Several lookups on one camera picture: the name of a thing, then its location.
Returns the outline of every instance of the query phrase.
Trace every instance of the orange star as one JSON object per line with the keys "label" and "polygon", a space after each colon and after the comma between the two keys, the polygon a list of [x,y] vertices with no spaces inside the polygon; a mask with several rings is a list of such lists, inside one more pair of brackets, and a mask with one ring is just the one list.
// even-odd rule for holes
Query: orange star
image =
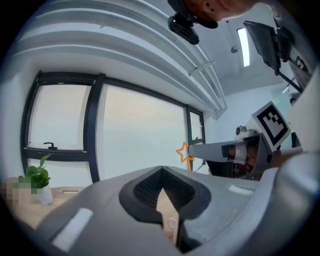
{"label": "orange star", "polygon": [[189,148],[188,144],[186,142],[183,143],[182,148],[177,149],[176,152],[181,156],[181,163],[184,163],[185,161],[187,161],[188,163],[188,170],[191,172],[191,167],[190,167],[190,161],[194,161],[195,158],[194,157],[189,157],[187,156],[184,159],[184,155],[181,153],[181,151],[185,150],[185,147]]}

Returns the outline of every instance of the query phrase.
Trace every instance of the ceiling light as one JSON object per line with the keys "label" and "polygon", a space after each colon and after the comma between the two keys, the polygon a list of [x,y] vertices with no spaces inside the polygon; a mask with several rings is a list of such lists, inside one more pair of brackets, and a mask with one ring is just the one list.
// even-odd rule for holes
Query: ceiling light
{"label": "ceiling light", "polygon": [[250,53],[249,53],[249,43],[248,43],[248,36],[247,30],[245,28],[240,28],[237,30],[241,47],[242,47],[242,55],[243,55],[243,65],[249,66],[250,65]]}

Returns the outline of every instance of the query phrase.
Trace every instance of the window handle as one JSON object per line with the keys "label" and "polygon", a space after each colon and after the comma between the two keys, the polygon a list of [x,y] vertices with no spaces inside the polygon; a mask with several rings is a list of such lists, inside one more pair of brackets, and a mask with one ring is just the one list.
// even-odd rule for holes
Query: window handle
{"label": "window handle", "polygon": [[45,145],[45,144],[51,144],[51,146],[48,147],[48,150],[57,150],[57,149],[58,149],[58,148],[55,146],[55,144],[52,143],[52,142],[45,142],[45,143],[43,143],[43,145]]}

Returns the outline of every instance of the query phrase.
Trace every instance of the white pot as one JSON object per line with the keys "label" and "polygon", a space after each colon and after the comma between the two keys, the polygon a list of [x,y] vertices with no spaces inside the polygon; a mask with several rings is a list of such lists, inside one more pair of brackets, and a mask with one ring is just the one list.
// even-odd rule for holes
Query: white pot
{"label": "white pot", "polygon": [[51,204],[54,199],[52,197],[50,184],[46,185],[44,188],[39,188],[37,190],[37,197],[43,205]]}

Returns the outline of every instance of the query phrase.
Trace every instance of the wooden table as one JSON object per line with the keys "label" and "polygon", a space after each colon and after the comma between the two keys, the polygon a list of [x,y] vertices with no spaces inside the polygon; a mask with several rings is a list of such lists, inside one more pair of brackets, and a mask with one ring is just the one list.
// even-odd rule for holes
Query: wooden table
{"label": "wooden table", "polygon": [[79,193],[83,187],[55,187],[52,188],[53,201],[43,205],[36,194],[31,194],[30,189],[15,188],[18,178],[10,178],[1,185],[1,194],[4,197],[12,214],[36,229],[40,222],[54,209]]}

